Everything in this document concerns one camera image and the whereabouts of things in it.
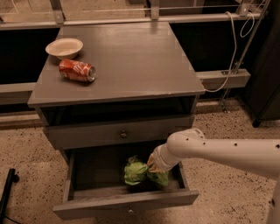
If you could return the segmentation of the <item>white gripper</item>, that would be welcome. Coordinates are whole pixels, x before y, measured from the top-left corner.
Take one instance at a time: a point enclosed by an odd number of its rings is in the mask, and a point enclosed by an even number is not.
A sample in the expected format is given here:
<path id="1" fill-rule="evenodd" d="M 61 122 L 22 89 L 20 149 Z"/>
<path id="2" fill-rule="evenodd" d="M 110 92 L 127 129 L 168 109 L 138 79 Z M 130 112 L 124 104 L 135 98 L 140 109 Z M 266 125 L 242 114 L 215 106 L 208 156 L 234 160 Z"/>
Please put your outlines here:
<path id="1" fill-rule="evenodd" d="M 169 152 L 167 145 L 162 144 L 150 154 L 147 166 L 149 172 L 167 172 L 175 166 L 175 157 Z"/>

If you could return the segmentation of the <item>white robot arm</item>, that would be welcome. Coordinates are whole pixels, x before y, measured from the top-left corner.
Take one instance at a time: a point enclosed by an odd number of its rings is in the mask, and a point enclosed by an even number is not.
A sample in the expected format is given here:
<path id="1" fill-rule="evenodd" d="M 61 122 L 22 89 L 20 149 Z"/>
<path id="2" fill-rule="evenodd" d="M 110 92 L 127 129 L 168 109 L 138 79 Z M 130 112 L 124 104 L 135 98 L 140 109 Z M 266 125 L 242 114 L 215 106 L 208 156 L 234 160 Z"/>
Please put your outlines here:
<path id="1" fill-rule="evenodd" d="M 274 179 L 266 224 L 280 224 L 280 140 L 207 139 L 199 129 L 172 133 L 150 154 L 151 172 L 167 172 L 186 158 L 202 158 L 218 164 Z"/>

